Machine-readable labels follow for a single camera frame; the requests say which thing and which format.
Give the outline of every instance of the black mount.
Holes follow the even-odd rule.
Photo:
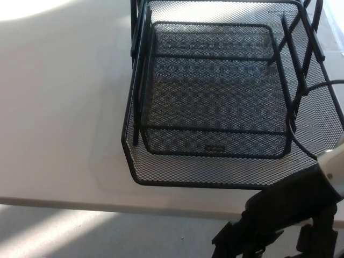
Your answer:
[[[313,225],[301,228],[296,249],[301,252],[288,258],[333,258],[338,232],[333,230],[337,205],[315,212]],[[255,232],[245,212],[238,223],[229,222],[212,240],[216,246],[212,258],[261,258],[265,248],[274,243],[283,231]]]

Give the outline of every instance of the mesh tray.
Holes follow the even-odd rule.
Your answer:
[[[149,52],[141,119],[149,152],[274,159],[289,151],[290,97],[282,65],[268,63],[279,55],[270,27],[157,22]]]

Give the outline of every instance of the black mesh basket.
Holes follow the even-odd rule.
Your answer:
[[[122,137],[138,183],[261,189],[312,164],[293,134],[314,153],[335,145],[332,87],[296,98],[328,82],[300,2],[151,0],[139,18]],[[300,119],[317,105],[320,123]]]

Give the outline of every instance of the black cable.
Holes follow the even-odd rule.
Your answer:
[[[308,87],[307,89],[305,89],[304,91],[302,91],[298,96],[295,97],[295,100],[293,101],[294,103],[296,102],[301,102],[301,98],[303,96],[307,96],[312,90],[316,90],[319,89],[321,87],[324,86],[330,86],[330,85],[334,85],[334,84],[344,84],[344,80],[333,80],[333,81],[329,81],[329,82],[322,82],[322,83],[318,83],[315,84],[311,87]],[[289,119],[289,129],[292,135],[292,139],[295,142],[295,144],[297,145],[297,147],[299,147],[307,156],[311,157],[314,160],[317,160],[317,156],[314,155],[313,153],[311,153],[309,150],[307,150],[296,138],[294,131],[292,130],[292,126],[291,126],[291,120]]]

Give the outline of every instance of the white tabletop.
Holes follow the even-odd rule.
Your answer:
[[[132,180],[120,143],[131,78],[129,13],[128,0],[71,0],[0,21],[0,203],[239,218],[256,191]],[[320,41],[328,40],[322,26]],[[324,50],[330,77],[344,78],[334,40]],[[337,94],[344,103],[344,90]],[[344,203],[335,225],[344,227]]]

